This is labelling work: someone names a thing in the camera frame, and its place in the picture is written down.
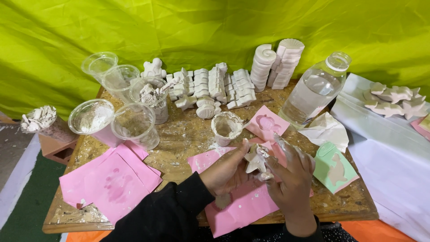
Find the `green backdrop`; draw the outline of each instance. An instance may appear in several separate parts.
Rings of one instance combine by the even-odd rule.
[[[143,71],[160,57],[167,72],[226,62],[250,69],[255,48],[305,44],[293,77],[341,50],[350,71],[430,96],[429,0],[2,0],[0,111],[12,118],[54,105],[63,118],[96,96],[80,69],[112,51]]]

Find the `black sleeve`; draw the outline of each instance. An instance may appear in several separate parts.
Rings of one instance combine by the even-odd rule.
[[[315,216],[316,221],[316,231],[313,233],[313,235],[309,237],[297,237],[290,232],[288,232],[287,227],[285,227],[284,224],[284,241],[288,242],[324,242],[323,234],[321,233],[321,226],[319,225],[319,219],[317,216]]]
[[[198,227],[196,216],[214,199],[194,172],[179,185],[170,182],[147,195],[101,241],[189,241]]]

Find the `plastic bottle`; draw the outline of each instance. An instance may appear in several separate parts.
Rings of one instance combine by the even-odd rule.
[[[306,126],[342,90],[351,57],[335,51],[311,66],[298,81],[278,115],[297,129]]]

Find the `hand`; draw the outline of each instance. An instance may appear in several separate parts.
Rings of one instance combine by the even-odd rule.
[[[200,178],[213,196],[229,193],[256,177],[254,173],[245,172],[247,161],[243,157],[248,151],[249,142],[243,139],[236,149],[225,153],[200,174]]]
[[[287,230],[298,237],[310,236],[316,230],[309,200],[315,160],[300,148],[289,145],[277,133],[274,136],[286,155],[287,168],[280,165],[277,158],[264,155],[258,149],[257,153],[282,182],[277,183],[268,173],[263,174],[262,178],[266,181],[270,197],[285,216]]]

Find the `mixing cup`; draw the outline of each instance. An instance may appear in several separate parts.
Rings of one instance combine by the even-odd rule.
[[[155,148],[160,142],[154,127],[155,114],[151,107],[141,102],[124,105],[115,113],[112,132],[123,140],[131,140],[145,150]]]
[[[34,111],[30,111],[26,116],[27,117],[33,117]],[[60,118],[58,115],[55,115],[55,119],[52,119],[51,122],[48,124],[48,127],[36,131],[28,131],[25,129],[22,129],[24,133],[40,133],[44,136],[51,137],[53,139],[58,140],[61,143],[69,143],[73,141],[76,138],[76,134],[73,133],[70,128],[67,126],[67,122],[64,121],[62,118]]]
[[[109,101],[89,100],[70,113],[69,127],[77,134],[88,134],[110,147],[117,147],[125,140],[117,138],[109,127],[114,119],[114,113],[114,106]]]
[[[100,84],[106,72],[118,65],[118,57],[112,52],[99,52],[88,56],[81,65],[83,72],[92,75]]]
[[[242,120],[236,114],[220,112],[213,117],[211,128],[215,134],[215,142],[219,146],[227,146],[241,134],[243,125]]]
[[[130,97],[134,102],[142,102],[145,105],[152,107],[155,113],[155,124],[163,124],[169,118],[169,111],[167,109],[167,94],[169,89],[165,90],[164,93],[160,95],[158,101],[145,102],[144,100],[141,100],[140,91],[148,83],[151,84],[154,89],[162,88],[167,84],[165,80],[156,77],[147,77],[136,80],[130,88]]]
[[[125,104],[133,102],[130,98],[130,81],[140,77],[140,71],[133,65],[118,65],[110,68],[103,76],[102,86]]]

